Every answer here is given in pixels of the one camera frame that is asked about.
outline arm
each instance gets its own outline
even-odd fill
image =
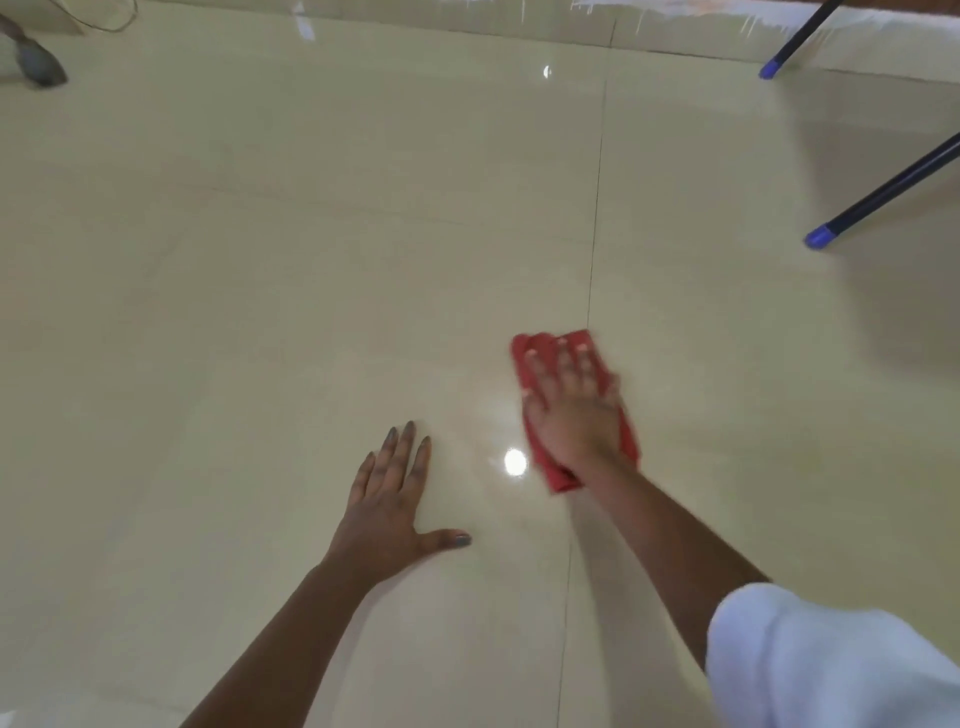
[[[468,546],[463,531],[420,534],[413,521],[426,484],[430,439],[407,464],[416,430],[390,430],[350,487],[329,552],[182,728],[300,728],[353,613],[379,582],[422,558]]]
[[[534,352],[527,355],[542,398],[525,392],[524,408],[540,441],[611,516],[703,667],[717,606],[767,577],[620,454],[616,380],[603,395],[597,391],[588,351],[578,351],[574,363],[561,343],[557,376]]]

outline red cloth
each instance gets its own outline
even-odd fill
[[[533,336],[521,333],[515,336],[510,345],[510,354],[514,358],[516,378],[519,380],[520,386],[523,389],[530,389],[537,392],[542,396],[542,392],[537,386],[537,379],[527,366],[524,355],[531,349],[535,350],[546,368],[555,375],[557,373],[557,340],[560,338],[566,339],[567,345],[570,347],[570,352],[574,356],[574,360],[576,360],[577,347],[581,344],[586,344],[589,347],[590,356],[593,359],[593,368],[597,374],[597,386],[599,387],[600,394],[604,394],[610,386],[610,371],[604,364],[603,359],[600,358],[600,352],[597,351],[596,346],[593,344],[590,332],[585,328],[580,331],[572,331],[564,336],[553,336],[549,333],[538,333]],[[543,470],[550,490],[554,493],[562,493],[563,491],[582,488],[583,483],[577,480],[573,473],[560,465],[550,456],[550,453],[546,451],[537,438],[537,433],[534,432],[534,429],[530,426],[530,422],[527,420],[525,414],[523,416],[523,428],[527,432],[527,440],[530,442],[530,450],[533,453],[534,462]],[[630,428],[630,421],[627,419],[627,413],[623,407],[620,407],[620,451],[635,463],[639,462],[640,451],[636,446],[634,433]]]

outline right hand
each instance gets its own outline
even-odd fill
[[[578,348],[574,364],[564,339],[559,347],[556,376],[535,351],[525,354],[542,398],[524,390],[523,410],[547,451],[576,474],[598,457],[619,457],[619,378],[611,376],[610,386],[601,395],[589,349]]]

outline glossy floor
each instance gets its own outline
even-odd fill
[[[0,86],[0,722],[176,726],[323,554],[390,425],[423,527],[312,726],[711,724],[507,356],[589,325],[651,476],[776,579],[960,657],[957,169],[800,240],[960,90],[146,4]]]

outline finger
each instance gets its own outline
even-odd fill
[[[426,477],[430,471],[430,455],[432,452],[433,441],[429,437],[424,437],[420,447],[417,448],[417,454],[414,456],[414,467],[410,469],[410,474],[403,482],[401,493],[415,511],[423,497],[423,489],[426,488]]]
[[[573,358],[570,356],[570,347],[566,344],[566,339],[560,339],[557,342],[557,374],[560,377],[560,386],[565,392],[580,391],[580,376],[577,374],[577,368],[573,366]]]
[[[473,543],[473,537],[466,531],[453,528],[444,528],[440,531],[421,533],[418,536],[420,553],[429,556],[440,551],[450,551],[453,548],[465,548]]]
[[[363,500],[363,495],[367,492],[367,481],[370,480],[370,473],[373,472],[373,463],[375,461],[376,456],[371,452],[360,464],[360,470],[357,471],[357,476],[353,478],[353,485],[350,486],[350,495],[347,497],[347,508]]]
[[[604,392],[603,401],[609,404],[611,407],[620,406],[620,377],[617,375],[610,375],[610,384],[607,386],[607,391]]]
[[[387,433],[387,439],[383,441],[383,447],[376,454],[376,461],[373,463],[373,471],[370,473],[370,480],[367,481],[367,495],[372,496],[383,487],[383,479],[387,475],[387,468],[390,460],[394,456],[396,448],[396,427],[391,427]]]
[[[394,456],[390,459],[387,475],[383,479],[383,490],[396,493],[403,485],[403,478],[406,477],[407,474],[407,465],[410,463],[410,450],[413,449],[414,435],[416,434],[417,426],[414,425],[414,421],[411,420],[407,423],[407,426],[403,428],[403,432],[400,434],[400,440],[396,443]]]
[[[580,366],[580,382],[584,394],[597,393],[597,373],[593,369],[593,359],[590,357],[590,347],[581,344],[577,347],[577,364]]]
[[[546,407],[533,390],[524,389],[520,395],[523,397],[523,414],[527,416],[527,421],[533,429],[540,431],[540,426],[546,419]]]
[[[543,398],[547,404],[549,404],[560,394],[560,384],[557,382],[557,378],[547,371],[546,365],[535,350],[531,349],[525,356],[527,358],[527,366],[530,367],[530,371],[533,372],[534,377],[537,379],[537,386],[540,388]]]

